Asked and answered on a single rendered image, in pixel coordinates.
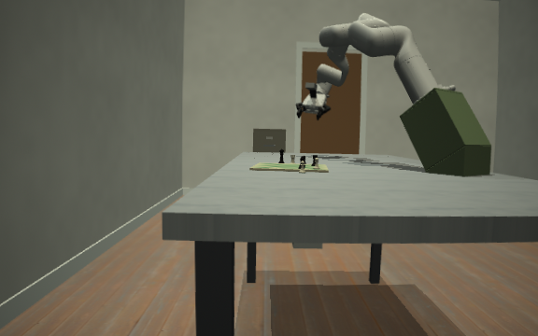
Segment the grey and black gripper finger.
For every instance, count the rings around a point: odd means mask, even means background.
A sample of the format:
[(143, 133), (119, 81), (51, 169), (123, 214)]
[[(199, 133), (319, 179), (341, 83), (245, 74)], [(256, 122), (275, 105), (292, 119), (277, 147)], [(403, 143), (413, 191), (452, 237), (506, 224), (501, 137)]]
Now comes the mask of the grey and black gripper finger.
[(304, 112), (304, 111), (307, 110), (307, 109), (305, 108), (305, 105), (302, 105), (302, 103), (296, 104), (296, 108), (297, 108), (297, 110), (299, 109), (299, 111), (297, 111), (297, 116), (298, 116), (298, 118), (301, 117), (302, 112)]
[(325, 109), (322, 109), (321, 107), (319, 107), (319, 110), (318, 110), (318, 113), (317, 113), (317, 120), (319, 120), (319, 118), (321, 117), (321, 115), (327, 113), (328, 111), (331, 110), (331, 108), (327, 105), (324, 104), (323, 106)]

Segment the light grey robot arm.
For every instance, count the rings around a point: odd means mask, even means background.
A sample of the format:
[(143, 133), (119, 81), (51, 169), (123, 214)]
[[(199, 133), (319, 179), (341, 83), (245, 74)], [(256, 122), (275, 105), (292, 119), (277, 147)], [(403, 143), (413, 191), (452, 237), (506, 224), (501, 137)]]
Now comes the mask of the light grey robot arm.
[(341, 71), (321, 64), (317, 71), (317, 84), (305, 83), (305, 87), (310, 91), (310, 98), (317, 98), (317, 87), (318, 91), (322, 91), (329, 98), (332, 84), (337, 87), (344, 84), (349, 68), (345, 56), (349, 45), (370, 57), (395, 56), (394, 68), (413, 105), (433, 88), (452, 91), (456, 89), (454, 85), (443, 87), (442, 84), (437, 84), (409, 28), (390, 26), (386, 21), (367, 13), (361, 14), (358, 20), (352, 23), (322, 28), (319, 43), (328, 48), (328, 57)]

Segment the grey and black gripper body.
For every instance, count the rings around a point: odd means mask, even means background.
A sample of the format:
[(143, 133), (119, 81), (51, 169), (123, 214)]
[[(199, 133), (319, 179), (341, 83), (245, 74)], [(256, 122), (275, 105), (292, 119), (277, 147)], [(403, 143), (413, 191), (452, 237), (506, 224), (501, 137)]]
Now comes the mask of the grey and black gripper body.
[(319, 107), (324, 109), (324, 104), (327, 103), (327, 97), (322, 91), (317, 91), (317, 98), (310, 98), (310, 94), (304, 99), (302, 105), (305, 105), (305, 113), (317, 114)]

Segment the green and cream chessboard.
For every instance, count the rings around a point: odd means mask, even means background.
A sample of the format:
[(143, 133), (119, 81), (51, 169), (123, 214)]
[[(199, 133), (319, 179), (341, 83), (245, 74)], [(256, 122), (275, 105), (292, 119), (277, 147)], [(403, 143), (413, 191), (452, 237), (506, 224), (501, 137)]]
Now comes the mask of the green and cream chessboard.
[[(255, 171), (287, 171), (287, 172), (299, 172), (301, 169), (298, 169), (299, 163), (264, 163), (260, 162), (252, 167), (249, 170)], [(319, 164), (320, 169), (313, 169), (315, 166), (312, 164), (305, 164), (304, 170), (306, 172), (319, 172), (319, 173), (329, 173), (329, 170), (326, 164)]]

